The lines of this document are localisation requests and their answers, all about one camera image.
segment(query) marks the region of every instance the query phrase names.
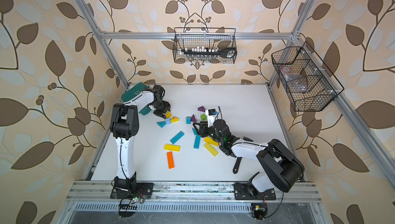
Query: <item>wooden block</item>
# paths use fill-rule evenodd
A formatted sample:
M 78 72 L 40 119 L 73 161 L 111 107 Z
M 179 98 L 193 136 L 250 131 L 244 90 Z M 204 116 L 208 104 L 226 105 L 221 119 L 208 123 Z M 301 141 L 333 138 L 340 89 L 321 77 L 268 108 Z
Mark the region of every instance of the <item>wooden block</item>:
M 214 157 L 216 157 L 218 155 L 218 152 L 215 150 L 215 148 L 213 148 L 209 143 L 205 143 L 204 147 L 210 152 L 210 154 L 212 154 Z
M 165 144 L 165 150 L 180 152 L 180 146 L 171 145 L 171 144 Z
M 169 111 L 166 112 L 166 118 L 170 118 L 171 117 L 171 113 Z
M 205 137 L 204 141 L 207 142 L 207 143 L 210 143 L 211 145 L 214 145 L 214 146 L 218 147 L 218 142 L 215 142 L 214 140 L 212 140 L 209 137 Z
M 169 164 L 169 169 L 174 168 L 173 152 L 167 153 L 167 163 Z

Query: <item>light blue block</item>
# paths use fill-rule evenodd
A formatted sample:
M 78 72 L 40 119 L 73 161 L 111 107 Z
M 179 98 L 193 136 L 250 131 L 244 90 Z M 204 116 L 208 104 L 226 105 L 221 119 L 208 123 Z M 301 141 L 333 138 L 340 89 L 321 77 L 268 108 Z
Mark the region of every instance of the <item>light blue block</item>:
M 177 135 L 175 135 L 170 142 L 175 144 L 175 142 L 177 142 L 178 140 L 180 140 L 180 138 L 182 138 L 182 136 L 184 135 L 183 132 L 179 132 Z
M 156 122 L 161 128 L 163 128 L 163 126 L 165 126 L 166 125 L 166 122 L 165 121 L 162 121 L 162 122 Z
M 199 149 L 199 144 L 200 144 L 200 136 L 196 135 L 194 148 Z

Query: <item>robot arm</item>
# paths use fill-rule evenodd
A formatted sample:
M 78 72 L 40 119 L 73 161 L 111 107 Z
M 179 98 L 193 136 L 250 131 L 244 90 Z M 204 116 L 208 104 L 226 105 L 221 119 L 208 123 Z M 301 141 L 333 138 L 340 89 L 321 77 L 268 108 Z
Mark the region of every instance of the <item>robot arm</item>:
M 223 119 L 216 119 L 218 114 L 215 109 L 207 110 L 206 115 L 207 122 L 193 123 L 198 135 L 218 142 L 220 150 L 226 155 L 259 161 L 264 168 L 265 172 L 257 173 L 251 179 L 254 190 L 264 192 L 277 187 L 288 192 L 303 174 L 303 164 L 279 140 L 260 144 L 237 138 L 230 133 Z

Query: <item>small yellow block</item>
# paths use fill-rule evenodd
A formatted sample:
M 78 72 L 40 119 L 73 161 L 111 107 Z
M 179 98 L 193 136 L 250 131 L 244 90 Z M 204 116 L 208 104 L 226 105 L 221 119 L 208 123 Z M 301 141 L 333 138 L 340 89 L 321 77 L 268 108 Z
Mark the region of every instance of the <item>small yellow block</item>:
M 214 156 L 216 157 L 218 155 L 218 152 L 215 150 L 215 148 L 211 147 L 209 143 L 205 143 L 204 147 Z
M 166 118 L 170 118 L 171 117 L 171 113 L 169 111 L 166 112 Z
M 171 145 L 171 144 L 165 144 L 165 150 L 180 152 L 180 146 Z
M 172 122 L 172 123 L 177 122 L 177 121 L 180 121 L 179 118 L 177 118 L 177 117 L 173 117 L 170 120 L 170 122 Z
M 212 139 L 209 138 L 209 137 L 206 137 L 206 138 L 204 139 L 204 141 L 207 142 L 207 143 L 210 143 L 211 145 L 214 145 L 214 146 L 218 147 L 218 142 L 215 142 L 214 140 L 212 140 Z

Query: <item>hanging wire basket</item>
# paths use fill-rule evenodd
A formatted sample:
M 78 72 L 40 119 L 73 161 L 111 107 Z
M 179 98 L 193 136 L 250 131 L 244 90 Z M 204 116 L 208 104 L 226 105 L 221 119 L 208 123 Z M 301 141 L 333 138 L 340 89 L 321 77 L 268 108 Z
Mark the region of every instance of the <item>hanging wire basket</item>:
M 234 28 L 174 28 L 174 62 L 235 63 L 235 32 Z
M 310 57 L 314 52 L 305 42 L 301 47 L 287 47 L 271 55 L 274 69 L 295 111 L 322 111 L 344 90 L 318 54 L 322 65 L 315 65 Z M 333 76 L 337 86 L 333 86 L 322 71 Z

